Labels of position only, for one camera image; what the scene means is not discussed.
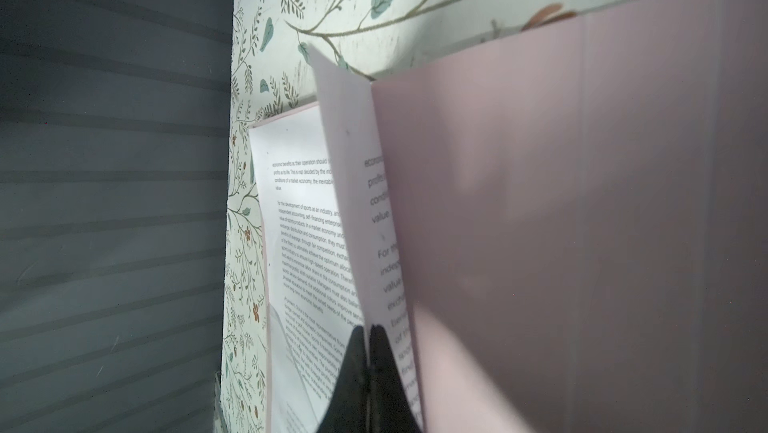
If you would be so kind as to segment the floral patterned table mat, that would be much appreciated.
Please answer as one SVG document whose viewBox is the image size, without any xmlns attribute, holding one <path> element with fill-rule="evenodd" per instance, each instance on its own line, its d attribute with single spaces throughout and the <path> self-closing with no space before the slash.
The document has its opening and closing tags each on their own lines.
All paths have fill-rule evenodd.
<svg viewBox="0 0 768 433">
<path fill-rule="evenodd" d="M 311 102 L 307 49 L 377 78 L 622 0 L 234 0 L 223 353 L 215 428 L 266 426 L 265 283 L 247 130 Z"/>
</svg>

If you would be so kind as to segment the white printed paper sheet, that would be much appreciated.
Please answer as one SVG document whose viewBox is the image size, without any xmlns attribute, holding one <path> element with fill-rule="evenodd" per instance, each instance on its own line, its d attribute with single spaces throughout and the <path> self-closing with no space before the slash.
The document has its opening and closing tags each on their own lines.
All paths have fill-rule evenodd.
<svg viewBox="0 0 768 433">
<path fill-rule="evenodd" d="M 269 429 L 314 432 L 363 321 L 321 111 L 276 116 L 249 137 L 266 273 Z"/>
</svg>

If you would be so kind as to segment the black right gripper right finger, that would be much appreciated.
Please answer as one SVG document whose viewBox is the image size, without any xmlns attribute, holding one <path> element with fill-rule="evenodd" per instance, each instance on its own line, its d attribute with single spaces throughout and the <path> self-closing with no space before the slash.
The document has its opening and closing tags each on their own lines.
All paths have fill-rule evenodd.
<svg viewBox="0 0 768 433">
<path fill-rule="evenodd" d="M 373 433 L 420 433 L 386 333 L 373 325 L 370 347 L 369 431 Z"/>
</svg>

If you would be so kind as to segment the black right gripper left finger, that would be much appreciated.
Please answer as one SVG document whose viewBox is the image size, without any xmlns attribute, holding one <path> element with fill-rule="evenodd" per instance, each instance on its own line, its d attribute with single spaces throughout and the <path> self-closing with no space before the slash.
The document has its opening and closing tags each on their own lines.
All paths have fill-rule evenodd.
<svg viewBox="0 0 768 433">
<path fill-rule="evenodd" d="M 327 411 L 318 433 L 367 431 L 369 371 L 364 328 L 351 332 Z"/>
</svg>

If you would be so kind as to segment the pink file folder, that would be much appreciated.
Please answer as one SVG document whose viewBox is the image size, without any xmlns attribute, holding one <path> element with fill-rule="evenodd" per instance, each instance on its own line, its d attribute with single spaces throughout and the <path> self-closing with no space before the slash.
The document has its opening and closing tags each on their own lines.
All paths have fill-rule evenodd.
<svg viewBox="0 0 768 433">
<path fill-rule="evenodd" d="M 767 0 L 369 82 L 426 432 L 767 428 Z"/>
</svg>

